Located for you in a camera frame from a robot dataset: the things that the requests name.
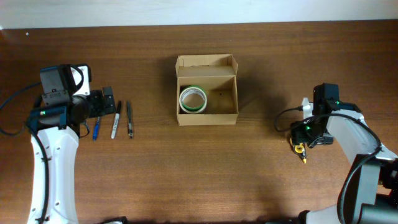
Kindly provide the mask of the yellow black utility knife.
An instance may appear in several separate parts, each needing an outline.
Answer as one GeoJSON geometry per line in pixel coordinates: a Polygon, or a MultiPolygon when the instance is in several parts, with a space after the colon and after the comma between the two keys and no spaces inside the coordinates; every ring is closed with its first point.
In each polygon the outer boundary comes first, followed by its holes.
{"type": "Polygon", "coordinates": [[[299,156],[299,158],[302,160],[304,164],[307,163],[307,153],[305,149],[304,143],[299,143],[299,144],[294,144],[292,142],[292,139],[290,139],[290,146],[292,148],[292,151],[294,154],[299,156]]]}

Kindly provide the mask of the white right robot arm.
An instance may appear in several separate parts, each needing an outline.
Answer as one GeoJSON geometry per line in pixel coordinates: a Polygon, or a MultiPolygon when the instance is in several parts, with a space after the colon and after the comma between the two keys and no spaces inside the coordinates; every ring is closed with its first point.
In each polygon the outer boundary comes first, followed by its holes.
{"type": "Polygon", "coordinates": [[[397,155],[367,126],[361,110],[340,100],[338,85],[323,83],[313,101],[303,99],[303,121],[292,123],[290,145],[303,161],[306,150],[337,141],[351,169],[336,205],[302,211],[300,223],[397,223],[397,155]]]}

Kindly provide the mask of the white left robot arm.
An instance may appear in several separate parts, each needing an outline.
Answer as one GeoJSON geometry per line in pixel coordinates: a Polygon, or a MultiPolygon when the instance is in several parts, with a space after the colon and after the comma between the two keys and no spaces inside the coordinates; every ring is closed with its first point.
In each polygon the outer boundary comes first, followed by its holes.
{"type": "Polygon", "coordinates": [[[61,64],[40,69],[43,93],[25,123],[34,152],[28,223],[77,223],[75,158],[80,126],[116,112],[111,87],[91,90],[91,69],[61,64]]]}

